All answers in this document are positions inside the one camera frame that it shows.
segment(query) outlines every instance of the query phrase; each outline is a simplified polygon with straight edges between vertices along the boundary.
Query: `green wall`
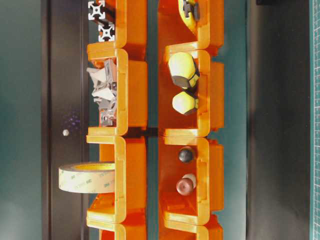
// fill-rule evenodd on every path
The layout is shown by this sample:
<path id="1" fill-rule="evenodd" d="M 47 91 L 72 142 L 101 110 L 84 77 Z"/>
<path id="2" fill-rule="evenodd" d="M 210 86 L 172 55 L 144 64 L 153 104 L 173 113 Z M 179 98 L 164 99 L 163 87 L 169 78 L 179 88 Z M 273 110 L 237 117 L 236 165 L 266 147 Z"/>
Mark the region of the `green wall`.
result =
<path id="1" fill-rule="evenodd" d="M 0 8 L 0 239 L 40 240 L 41 1 Z"/>

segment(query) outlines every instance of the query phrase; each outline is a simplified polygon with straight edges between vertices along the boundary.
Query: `orange plastic bin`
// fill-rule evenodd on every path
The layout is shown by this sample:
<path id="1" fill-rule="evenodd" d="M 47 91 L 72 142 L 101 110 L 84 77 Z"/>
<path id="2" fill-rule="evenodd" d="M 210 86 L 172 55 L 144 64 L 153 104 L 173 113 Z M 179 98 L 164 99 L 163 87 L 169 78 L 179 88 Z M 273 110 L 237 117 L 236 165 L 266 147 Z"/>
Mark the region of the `orange plastic bin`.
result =
<path id="1" fill-rule="evenodd" d="M 130 214 L 145 214 L 145 138 L 90 136 L 87 143 L 99 144 L 100 162 L 115 163 L 114 193 L 98 194 L 87 211 L 87 224 L 122 223 Z"/>
<path id="2" fill-rule="evenodd" d="M 207 50 L 216 56 L 224 44 L 224 0 L 196 0 L 200 7 L 200 19 L 196 35 L 183 23 L 178 0 L 159 0 L 158 45 L 163 52 L 176 53 L 190 50 Z"/>
<path id="3" fill-rule="evenodd" d="M 159 221 L 159 240 L 223 240 L 224 230 L 219 225 L 217 216 L 211 215 L 206 225 Z"/>
<path id="4" fill-rule="evenodd" d="M 185 116 L 175 111 L 172 99 L 182 89 L 173 84 L 168 67 L 169 55 L 159 65 L 158 125 L 161 135 L 166 137 L 206 137 L 210 131 L 224 127 L 224 65 L 211 62 L 205 50 L 188 51 L 195 59 L 200 72 L 197 83 L 198 109 Z"/>
<path id="5" fill-rule="evenodd" d="M 123 48 L 130 59 L 144 61 L 147 45 L 147 0 L 107 0 L 106 3 L 115 8 L 115 41 L 89 44 L 88 56 L 108 49 Z"/>
<path id="6" fill-rule="evenodd" d="M 144 61 L 129 60 L 123 49 L 106 49 L 90 54 L 89 61 L 103 68 L 104 61 L 116 58 L 116 126 L 89 127 L 88 135 L 125 135 L 128 128 L 145 130 L 148 125 L 148 66 Z"/>
<path id="7" fill-rule="evenodd" d="M 205 225 L 213 211 L 224 208 L 224 147 L 202 137 L 159 137 L 159 204 L 166 221 Z M 183 146 L 195 149 L 196 159 L 179 160 Z M 176 183 L 185 175 L 196 176 L 191 195 L 177 192 Z"/>
<path id="8" fill-rule="evenodd" d="M 99 240 L 146 240 L 146 218 L 144 214 L 131 214 L 122 223 L 90 221 L 89 227 L 99 229 Z"/>

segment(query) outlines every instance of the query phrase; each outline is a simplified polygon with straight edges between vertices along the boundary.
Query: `roll of tape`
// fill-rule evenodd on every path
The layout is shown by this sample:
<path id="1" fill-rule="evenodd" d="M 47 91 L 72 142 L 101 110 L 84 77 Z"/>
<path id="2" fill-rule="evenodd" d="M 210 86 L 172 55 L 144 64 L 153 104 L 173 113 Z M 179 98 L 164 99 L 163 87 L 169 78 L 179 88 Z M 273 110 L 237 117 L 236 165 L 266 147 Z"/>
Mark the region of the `roll of tape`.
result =
<path id="1" fill-rule="evenodd" d="M 115 191 L 115 164 L 85 162 L 59 167 L 59 188 L 81 194 L 102 194 Z"/>

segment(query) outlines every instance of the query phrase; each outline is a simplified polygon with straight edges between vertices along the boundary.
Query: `black ball knob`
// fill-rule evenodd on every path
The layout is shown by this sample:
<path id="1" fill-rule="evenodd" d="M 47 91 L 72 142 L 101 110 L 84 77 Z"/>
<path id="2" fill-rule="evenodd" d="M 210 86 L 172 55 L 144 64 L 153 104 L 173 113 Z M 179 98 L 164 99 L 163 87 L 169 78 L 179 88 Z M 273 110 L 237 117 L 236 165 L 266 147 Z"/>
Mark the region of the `black ball knob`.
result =
<path id="1" fill-rule="evenodd" d="M 183 163 L 189 163 L 194 158 L 195 158 L 195 152 L 189 146 L 185 146 L 181 148 L 181 150 L 179 151 L 179 160 Z"/>

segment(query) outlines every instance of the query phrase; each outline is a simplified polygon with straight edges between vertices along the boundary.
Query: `screw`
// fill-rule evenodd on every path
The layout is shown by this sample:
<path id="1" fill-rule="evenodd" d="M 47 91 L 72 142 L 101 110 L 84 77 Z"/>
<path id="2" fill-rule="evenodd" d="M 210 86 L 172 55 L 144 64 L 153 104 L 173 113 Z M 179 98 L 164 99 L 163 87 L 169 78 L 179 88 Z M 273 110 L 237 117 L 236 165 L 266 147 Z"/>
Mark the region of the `screw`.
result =
<path id="1" fill-rule="evenodd" d="M 68 129 L 63 130 L 62 135 L 65 137 L 68 136 L 69 135 Z"/>

